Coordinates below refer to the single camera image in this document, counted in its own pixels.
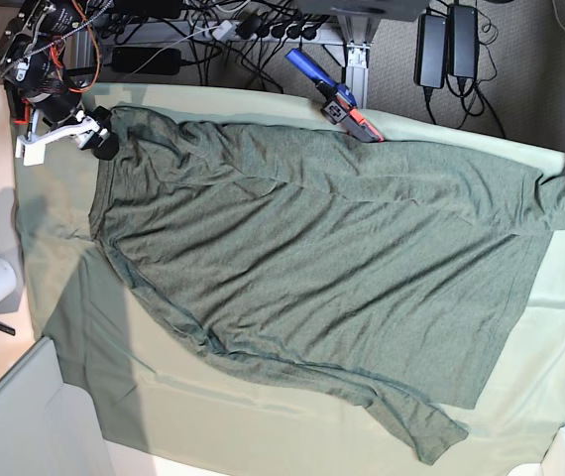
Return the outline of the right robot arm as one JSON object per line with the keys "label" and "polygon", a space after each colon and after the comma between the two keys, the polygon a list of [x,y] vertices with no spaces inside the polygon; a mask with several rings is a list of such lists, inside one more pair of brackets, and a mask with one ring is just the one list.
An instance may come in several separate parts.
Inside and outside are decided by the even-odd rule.
{"label": "right robot arm", "polygon": [[[82,94],[95,84],[102,56],[92,24],[110,7],[109,1],[92,8],[88,1],[25,1],[0,38],[0,79],[10,116],[25,132],[16,138],[15,157],[28,166],[45,161],[47,145],[65,138],[101,161],[118,153],[111,112],[104,107],[87,110]],[[80,74],[92,74],[89,83],[73,81],[63,62],[66,41],[85,32],[93,45],[96,65]]]}

